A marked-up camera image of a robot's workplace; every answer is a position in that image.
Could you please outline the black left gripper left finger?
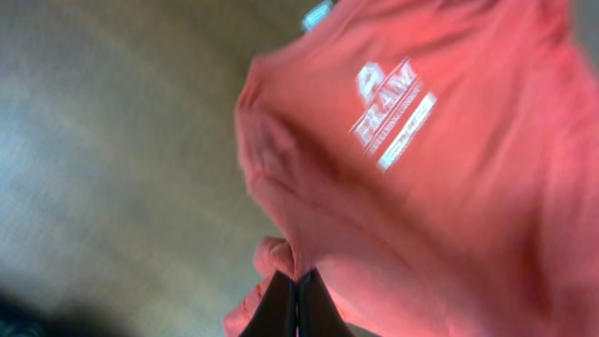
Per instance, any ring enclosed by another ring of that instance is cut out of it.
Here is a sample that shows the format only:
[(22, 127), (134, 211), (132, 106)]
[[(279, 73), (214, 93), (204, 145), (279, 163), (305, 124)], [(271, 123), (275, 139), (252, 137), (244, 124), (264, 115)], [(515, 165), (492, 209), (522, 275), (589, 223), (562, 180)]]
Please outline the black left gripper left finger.
[(296, 311), (297, 286), (293, 280), (277, 271), (240, 337), (295, 337)]

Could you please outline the orange printed t-shirt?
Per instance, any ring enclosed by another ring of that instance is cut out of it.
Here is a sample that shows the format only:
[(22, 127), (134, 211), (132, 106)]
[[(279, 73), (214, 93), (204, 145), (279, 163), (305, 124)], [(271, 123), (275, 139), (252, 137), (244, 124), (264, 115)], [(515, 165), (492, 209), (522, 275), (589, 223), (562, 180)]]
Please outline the orange printed t-shirt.
[(384, 336), (598, 332), (598, 77), (567, 1), (342, 1), (257, 56), (235, 109), (281, 238)]

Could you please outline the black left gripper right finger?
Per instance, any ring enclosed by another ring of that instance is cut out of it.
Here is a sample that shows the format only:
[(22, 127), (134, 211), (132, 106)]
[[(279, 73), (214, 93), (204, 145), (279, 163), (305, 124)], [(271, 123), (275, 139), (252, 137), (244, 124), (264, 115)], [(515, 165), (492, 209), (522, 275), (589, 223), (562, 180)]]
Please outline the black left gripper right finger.
[(297, 306), (299, 337), (354, 337), (317, 269), (299, 280)]

